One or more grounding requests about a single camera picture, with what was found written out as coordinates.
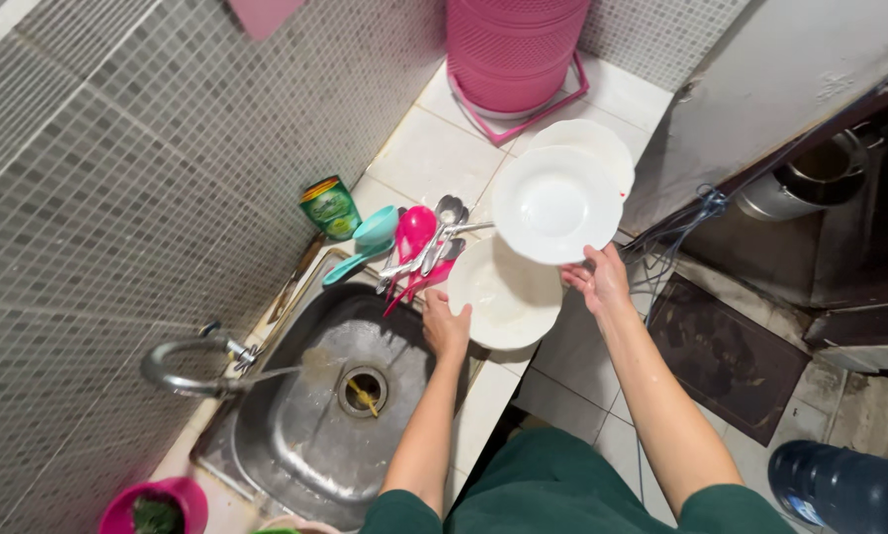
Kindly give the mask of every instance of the green shirt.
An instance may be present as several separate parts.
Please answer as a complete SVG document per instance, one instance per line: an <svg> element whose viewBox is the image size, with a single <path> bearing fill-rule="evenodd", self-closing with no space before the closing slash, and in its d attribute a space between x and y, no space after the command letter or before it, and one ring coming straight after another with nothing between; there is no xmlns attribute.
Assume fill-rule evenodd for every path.
<svg viewBox="0 0 888 534"><path fill-rule="evenodd" d="M678 528L645 510L592 447L563 431L524 431L493 458L441 525L413 493L374 502L360 534L794 534L763 497L742 486L705 488L685 501Z"/></svg>

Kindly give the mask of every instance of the green packet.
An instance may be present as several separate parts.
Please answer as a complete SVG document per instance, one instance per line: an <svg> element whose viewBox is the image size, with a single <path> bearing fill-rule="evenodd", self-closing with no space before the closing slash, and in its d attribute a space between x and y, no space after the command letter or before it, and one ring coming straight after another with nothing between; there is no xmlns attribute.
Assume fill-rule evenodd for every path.
<svg viewBox="0 0 888 534"><path fill-rule="evenodd" d="M352 238L361 216L355 200L338 176L310 185L298 204L326 236L339 241Z"/></svg>

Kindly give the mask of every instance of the pink laundry basket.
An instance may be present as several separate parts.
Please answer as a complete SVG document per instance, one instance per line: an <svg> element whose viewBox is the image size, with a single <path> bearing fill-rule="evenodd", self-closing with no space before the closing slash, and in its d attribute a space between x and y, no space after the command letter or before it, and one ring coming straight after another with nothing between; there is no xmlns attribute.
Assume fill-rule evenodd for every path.
<svg viewBox="0 0 888 534"><path fill-rule="evenodd" d="M209 517L206 495L193 479L166 478L157 482L135 484L121 492L107 505L99 534L134 534L133 505L141 495L166 493L180 505L184 513L184 534L202 534Z"/></svg>
<svg viewBox="0 0 888 534"><path fill-rule="evenodd" d="M588 0L450 0L448 73L481 114L538 111L562 87Z"/></svg>

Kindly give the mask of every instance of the water bottle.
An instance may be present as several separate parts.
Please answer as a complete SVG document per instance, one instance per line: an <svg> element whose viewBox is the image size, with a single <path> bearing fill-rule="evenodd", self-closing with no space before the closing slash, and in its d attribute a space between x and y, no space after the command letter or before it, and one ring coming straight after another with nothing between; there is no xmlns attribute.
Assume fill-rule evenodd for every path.
<svg viewBox="0 0 888 534"><path fill-rule="evenodd" d="M888 459L813 441L770 455L770 489L782 507L839 534L888 534Z"/></svg>

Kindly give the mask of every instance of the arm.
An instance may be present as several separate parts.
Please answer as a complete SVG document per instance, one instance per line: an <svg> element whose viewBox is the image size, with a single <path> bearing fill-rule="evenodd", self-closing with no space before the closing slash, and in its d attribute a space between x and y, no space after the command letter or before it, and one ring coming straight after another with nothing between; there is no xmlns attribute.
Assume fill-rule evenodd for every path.
<svg viewBox="0 0 888 534"><path fill-rule="evenodd" d="M381 493L407 490L443 517L444 482L450 465L450 427L457 396L457 379L467 356L470 305L453 316L447 295L427 290L424 335L437 355L437 364L424 395L404 428L390 459Z"/></svg>
<svg viewBox="0 0 888 534"><path fill-rule="evenodd" d="M605 337L655 478L675 517L697 491L744 481L734 459L695 402L665 365L628 295L625 265L612 243L601 251L585 247L595 266L562 267L562 278L585 297Z"/></svg>

